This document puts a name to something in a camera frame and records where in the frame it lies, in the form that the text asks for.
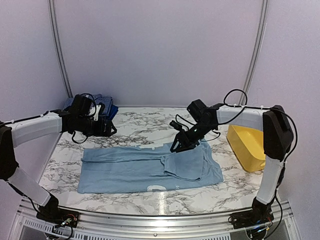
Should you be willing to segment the blue plaid button shirt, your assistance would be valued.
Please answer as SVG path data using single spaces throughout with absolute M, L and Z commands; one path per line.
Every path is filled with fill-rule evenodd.
M 95 103 L 97 105 L 99 105 L 100 103 L 104 104 L 105 105 L 105 108 L 104 110 L 102 111 L 101 115 L 106 115 L 108 116 L 110 111 L 111 111 L 111 108 L 112 108 L 112 104 L 113 104 L 113 98 L 110 97 L 110 96 L 103 96 L 101 94 L 93 94 L 93 99 L 95 101 Z M 74 98 L 72 97 L 69 97 L 65 104 L 64 104 L 64 107 L 63 109 L 66 109 L 67 107 L 71 106 L 72 102 L 73 102 Z

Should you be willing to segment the light blue garment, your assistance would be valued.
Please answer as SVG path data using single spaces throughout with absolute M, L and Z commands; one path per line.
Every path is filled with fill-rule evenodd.
M 172 153 L 170 147 L 170 143 L 165 143 L 154 148 L 86 148 L 81 159 L 77 192 L 125 194 L 173 191 L 224 181 L 221 167 L 213 160 L 208 143 L 179 153 Z

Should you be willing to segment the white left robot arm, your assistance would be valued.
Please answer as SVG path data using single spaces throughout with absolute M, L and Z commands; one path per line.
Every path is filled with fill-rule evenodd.
M 59 208 L 59 200 L 39 185 L 37 177 L 45 164 L 41 157 L 49 156 L 53 141 L 62 133 L 81 133 L 89 137 L 111 137 L 117 132 L 113 118 L 119 108 L 113 98 L 101 94 L 81 93 L 68 98 L 62 109 L 0 123 L 0 179 L 18 195 L 28 198 L 35 208 L 37 217 L 60 222 L 71 216 Z

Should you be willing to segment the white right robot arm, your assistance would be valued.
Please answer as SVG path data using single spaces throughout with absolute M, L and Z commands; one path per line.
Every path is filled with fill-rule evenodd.
M 194 149 L 207 133 L 222 125 L 262 132 L 265 167 L 252 209 L 247 214 L 247 219 L 252 224 L 260 223 L 271 211 L 271 205 L 283 181 L 286 160 L 293 151 L 294 138 L 298 135 L 294 121 L 280 105 L 254 107 L 217 103 L 206 106 L 197 99 L 187 107 L 187 111 L 196 123 L 189 130 L 184 130 L 177 121 L 170 122 L 170 126 L 178 131 L 170 148 L 172 153 Z

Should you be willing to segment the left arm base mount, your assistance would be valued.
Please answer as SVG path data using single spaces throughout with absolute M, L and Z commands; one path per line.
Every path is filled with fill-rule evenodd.
M 55 224 L 56 227 L 72 227 L 76 228 L 78 225 L 80 213 L 78 211 L 60 209 L 56 216 L 49 216 L 48 214 L 37 213 L 36 218 Z

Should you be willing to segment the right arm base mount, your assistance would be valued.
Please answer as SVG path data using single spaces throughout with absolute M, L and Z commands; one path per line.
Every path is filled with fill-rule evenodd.
M 266 215 L 260 213 L 254 215 L 253 210 L 246 210 L 232 213 L 228 222 L 233 225 L 234 229 L 247 228 L 251 226 L 261 225 L 274 220 L 273 212 L 268 212 Z

